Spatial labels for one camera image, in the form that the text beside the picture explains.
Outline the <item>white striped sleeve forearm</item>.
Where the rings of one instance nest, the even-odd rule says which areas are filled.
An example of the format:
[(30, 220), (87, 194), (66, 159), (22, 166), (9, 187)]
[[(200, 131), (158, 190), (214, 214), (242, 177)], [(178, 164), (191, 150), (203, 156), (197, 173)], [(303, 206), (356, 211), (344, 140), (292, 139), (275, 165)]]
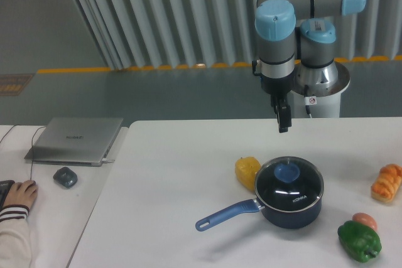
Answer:
[(29, 209), (10, 205), (1, 210), (1, 267), (29, 267), (31, 264)]

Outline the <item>person's hand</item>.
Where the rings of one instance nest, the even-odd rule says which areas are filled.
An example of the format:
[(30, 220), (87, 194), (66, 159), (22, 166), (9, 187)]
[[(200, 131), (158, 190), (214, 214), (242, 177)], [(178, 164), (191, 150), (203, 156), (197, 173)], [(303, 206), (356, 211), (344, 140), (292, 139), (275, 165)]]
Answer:
[(27, 188), (32, 182), (33, 180), (27, 180), (23, 183), (15, 183), (6, 197), (4, 207), (22, 206), (31, 210), (38, 196), (38, 185)]

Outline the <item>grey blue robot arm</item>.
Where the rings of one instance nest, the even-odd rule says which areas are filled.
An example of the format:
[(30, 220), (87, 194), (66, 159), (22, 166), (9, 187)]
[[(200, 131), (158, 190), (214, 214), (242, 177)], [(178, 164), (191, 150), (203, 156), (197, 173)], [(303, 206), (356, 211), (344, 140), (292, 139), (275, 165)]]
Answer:
[(350, 74), (335, 61), (329, 17), (357, 14), (366, 0), (256, 0), (253, 74), (269, 95), (280, 132), (293, 118), (337, 118)]

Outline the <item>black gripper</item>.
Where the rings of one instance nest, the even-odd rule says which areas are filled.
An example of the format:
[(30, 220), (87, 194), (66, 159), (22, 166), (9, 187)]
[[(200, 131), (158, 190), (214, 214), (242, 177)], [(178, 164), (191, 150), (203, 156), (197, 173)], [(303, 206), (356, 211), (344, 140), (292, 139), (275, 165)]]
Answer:
[(269, 78), (261, 76), (261, 88), (271, 95), (271, 106), (277, 115), (279, 132), (287, 132), (291, 127), (291, 107), (286, 99), (278, 99), (276, 96), (286, 95), (294, 85), (294, 78), (288, 75), (283, 78)]

